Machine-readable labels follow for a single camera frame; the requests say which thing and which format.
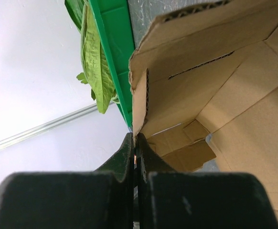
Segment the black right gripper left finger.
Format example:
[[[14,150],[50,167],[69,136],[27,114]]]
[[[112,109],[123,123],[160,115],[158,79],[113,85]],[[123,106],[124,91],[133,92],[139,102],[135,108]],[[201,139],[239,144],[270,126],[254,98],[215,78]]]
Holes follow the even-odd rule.
[[[133,228],[134,143],[132,133],[125,135],[118,151],[96,171],[110,178],[105,214],[107,228]]]

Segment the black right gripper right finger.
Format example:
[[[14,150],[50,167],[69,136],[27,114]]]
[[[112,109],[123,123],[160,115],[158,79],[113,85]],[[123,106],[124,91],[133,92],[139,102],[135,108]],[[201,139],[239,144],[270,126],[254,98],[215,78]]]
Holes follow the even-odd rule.
[[[176,198],[170,183],[173,169],[152,150],[144,134],[137,135],[137,156],[140,228],[168,229]]]

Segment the brown cardboard box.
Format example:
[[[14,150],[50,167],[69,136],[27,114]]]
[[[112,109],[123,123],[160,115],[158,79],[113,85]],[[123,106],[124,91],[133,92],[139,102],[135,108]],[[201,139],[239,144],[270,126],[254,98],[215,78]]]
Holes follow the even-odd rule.
[[[278,218],[278,0],[159,15],[129,69],[134,137],[181,172],[255,175]]]

